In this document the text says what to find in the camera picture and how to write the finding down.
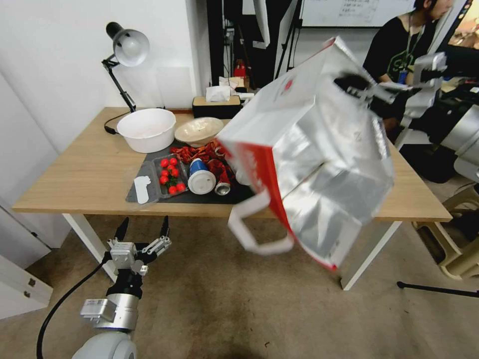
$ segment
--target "whiteboard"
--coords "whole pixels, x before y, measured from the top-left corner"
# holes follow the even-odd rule
[[[381,27],[409,12],[414,0],[304,0],[303,26]]]

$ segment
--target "wooden table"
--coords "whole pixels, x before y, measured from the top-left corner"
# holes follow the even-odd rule
[[[122,107],[103,109],[13,206],[19,212],[62,213],[98,261],[103,257],[105,246],[84,214],[229,217],[232,207],[164,202],[139,205],[125,201],[145,155],[131,150],[120,135],[106,133],[103,124],[127,110]],[[177,125],[192,118],[187,111],[176,113]],[[116,123],[112,121],[109,125],[114,127]],[[345,290],[351,288],[402,221],[451,219],[397,150],[392,145],[390,149],[396,171],[395,186],[376,216],[378,231],[369,241],[364,255],[341,280]],[[274,215],[268,209],[255,217],[274,218]],[[115,279],[113,265],[109,263],[104,268]]]

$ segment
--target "desk lamp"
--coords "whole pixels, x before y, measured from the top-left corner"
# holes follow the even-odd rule
[[[113,54],[101,63],[110,74],[118,90],[120,90],[120,95],[130,108],[130,111],[135,112],[135,101],[121,88],[113,74],[113,67],[119,64],[128,67],[141,64],[150,51],[150,42],[143,33],[137,30],[124,29],[116,22],[110,22],[106,25],[106,33],[113,40]]]

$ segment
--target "lamp shade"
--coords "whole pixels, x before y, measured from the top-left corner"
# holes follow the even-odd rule
[[[108,23],[106,32],[113,40],[113,53],[119,63],[133,67],[145,61],[150,51],[150,42],[143,33],[124,29],[116,22]]]

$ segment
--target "id badge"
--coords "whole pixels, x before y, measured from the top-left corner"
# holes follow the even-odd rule
[[[405,85],[407,77],[408,77],[408,71],[407,70],[399,71],[398,83],[400,83],[402,85]]]

